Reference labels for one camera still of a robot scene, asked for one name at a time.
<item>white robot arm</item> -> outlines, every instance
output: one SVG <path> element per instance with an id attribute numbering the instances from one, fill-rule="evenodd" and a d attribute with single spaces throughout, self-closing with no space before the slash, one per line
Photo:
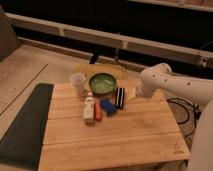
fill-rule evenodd
<path id="1" fill-rule="evenodd" d="M 202 106 L 213 99 L 213 80 L 174 76 L 165 63 L 143 70 L 140 79 L 137 96 L 151 97 L 156 89 L 163 89 Z"/>
<path id="2" fill-rule="evenodd" d="M 212 171 L 213 80 L 174 76 L 164 63 L 143 70 L 140 79 L 136 96 L 151 97 L 156 89 L 163 89 L 205 107 L 195 131 L 187 171 Z"/>

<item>dark mat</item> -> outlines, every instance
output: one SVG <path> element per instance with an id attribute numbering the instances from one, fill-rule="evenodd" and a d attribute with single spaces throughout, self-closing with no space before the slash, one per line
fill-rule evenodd
<path id="1" fill-rule="evenodd" d="M 38 84 L 0 141 L 0 160 L 38 167 L 53 85 Z"/>

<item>white cup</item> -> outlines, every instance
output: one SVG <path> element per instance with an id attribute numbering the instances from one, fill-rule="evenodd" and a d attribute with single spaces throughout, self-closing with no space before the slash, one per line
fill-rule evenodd
<path id="1" fill-rule="evenodd" d="M 86 82 L 86 77 L 83 73 L 74 73 L 70 76 L 69 81 L 72 83 L 75 91 L 78 95 L 82 96 L 84 94 L 84 85 Z"/>

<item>black cable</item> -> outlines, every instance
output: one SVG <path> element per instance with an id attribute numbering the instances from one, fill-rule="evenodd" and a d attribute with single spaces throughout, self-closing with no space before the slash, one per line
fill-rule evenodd
<path id="1" fill-rule="evenodd" d="M 187 114 L 186 119 L 184 121 L 177 122 L 178 124 L 185 124 L 185 123 L 187 123 L 189 121 L 190 113 L 189 113 L 188 109 L 183 104 L 175 102 L 172 99 L 168 99 L 167 102 L 177 104 L 177 105 L 181 106 L 186 111 L 186 114 Z"/>

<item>green bowl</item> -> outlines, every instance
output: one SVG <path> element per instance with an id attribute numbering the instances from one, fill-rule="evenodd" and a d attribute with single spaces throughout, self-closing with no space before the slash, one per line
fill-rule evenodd
<path id="1" fill-rule="evenodd" d="M 107 73 L 98 73 L 90 78 L 89 86 L 93 93 L 104 95 L 114 91 L 117 83 L 115 77 L 112 75 Z"/>

